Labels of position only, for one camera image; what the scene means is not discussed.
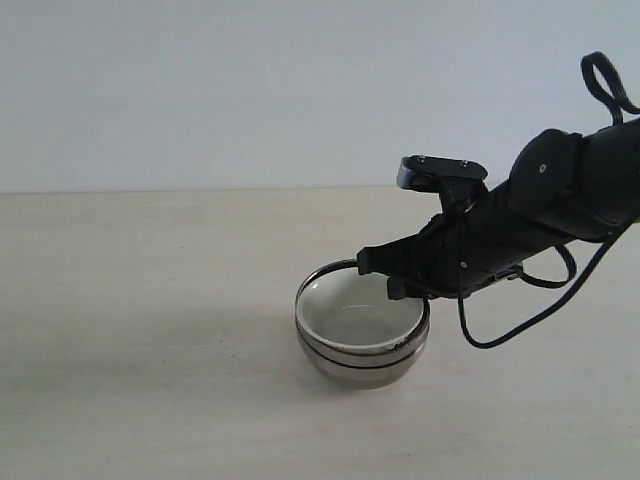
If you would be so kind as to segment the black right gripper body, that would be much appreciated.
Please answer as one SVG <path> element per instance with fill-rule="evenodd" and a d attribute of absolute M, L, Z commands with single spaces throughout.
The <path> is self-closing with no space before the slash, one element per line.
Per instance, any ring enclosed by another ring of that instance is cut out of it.
<path fill-rule="evenodd" d="M 509 183 L 419 178 L 411 190 L 439 195 L 442 212 L 409 247 L 411 297 L 466 297 L 505 276 L 525 259 L 525 220 L 508 205 Z"/>

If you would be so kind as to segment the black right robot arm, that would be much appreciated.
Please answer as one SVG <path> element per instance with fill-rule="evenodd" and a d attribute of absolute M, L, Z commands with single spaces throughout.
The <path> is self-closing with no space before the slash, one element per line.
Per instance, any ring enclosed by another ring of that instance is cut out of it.
<path fill-rule="evenodd" d="M 599 243 L 639 213 L 639 123 L 583 136 L 547 129 L 493 189 L 473 161 L 402 158 L 397 184 L 436 193 L 442 211 L 417 233 L 363 248 L 359 274 L 382 274 L 393 299 L 469 295 L 549 248 Z"/>

